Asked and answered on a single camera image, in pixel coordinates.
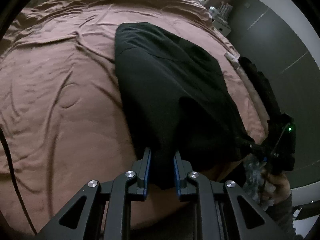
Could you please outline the person's right hand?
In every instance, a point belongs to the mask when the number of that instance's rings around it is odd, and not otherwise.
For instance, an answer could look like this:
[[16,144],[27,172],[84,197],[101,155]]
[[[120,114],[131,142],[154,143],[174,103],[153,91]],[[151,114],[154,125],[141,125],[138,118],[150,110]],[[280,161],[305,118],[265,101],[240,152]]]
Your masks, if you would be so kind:
[[260,200],[271,204],[279,204],[291,196],[291,186],[285,172],[271,174],[265,168],[262,169],[263,179],[260,191]]

